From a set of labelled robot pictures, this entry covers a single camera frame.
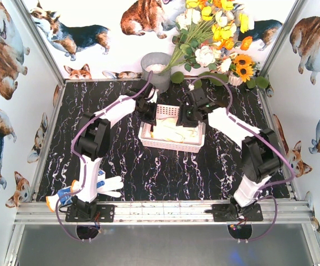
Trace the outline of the cream knit glove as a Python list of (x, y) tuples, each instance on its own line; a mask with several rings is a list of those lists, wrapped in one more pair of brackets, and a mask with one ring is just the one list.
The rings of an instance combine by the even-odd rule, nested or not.
[(157, 119), (156, 126), (150, 129), (151, 138), (178, 143), (194, 142), (198, 138), (197, 127), (177, 126), (176, 122), (176, 117)]

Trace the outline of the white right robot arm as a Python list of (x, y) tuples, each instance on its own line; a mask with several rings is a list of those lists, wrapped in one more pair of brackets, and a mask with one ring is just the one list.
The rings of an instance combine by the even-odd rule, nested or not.
[(202, 88), (187, 92), (187, 99), (179, 107), (177, 126), (196, 127), (206, 122), (235, 142), (241, 149), (243, 177), (233, 197), (242, 208), (254, 203), (259, 191), (283, 165), (275, 132), (240, 120), (227, 108), (210, 101)]

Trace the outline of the blue dotted white glove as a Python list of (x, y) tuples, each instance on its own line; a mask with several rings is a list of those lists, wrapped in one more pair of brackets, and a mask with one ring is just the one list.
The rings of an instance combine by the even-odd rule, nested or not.
[[(55, 212), (56, 206), (64, 207), (72, 203), (72, 196), (66, 195), (77, 191), (81, 187), (81, 183), (77, 180), (73, 180), (72, 185), (60, 189), (55, 195), (47, 196), (46, 203), (48, 208)], [(115, 176), (111, 178), (106, 178), (103, 170), (99, 170), (99, 175), (97, 177), (96, 191), (98, 194), (107, 195), (114, 198), (120, 198), (121, 192), (118, 190), (122, 189), (124, 184), (122, 182), (121, 176)]]

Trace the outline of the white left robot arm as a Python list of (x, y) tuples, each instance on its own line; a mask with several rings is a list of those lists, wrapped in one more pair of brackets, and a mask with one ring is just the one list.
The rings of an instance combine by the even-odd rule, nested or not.
[(96, 199), (100, 161), (110, 148), (111, 128), (131, 113), (142, 122), (155, 126), (157, 103), (151, 102), (155, 95), (155, 86), (141, 79), (109, 106), (82, 115), (78, 133), (71, 143), (72, 152), (81, 162), (79, 185), (71, 191), (73, 196), (88, 203)]

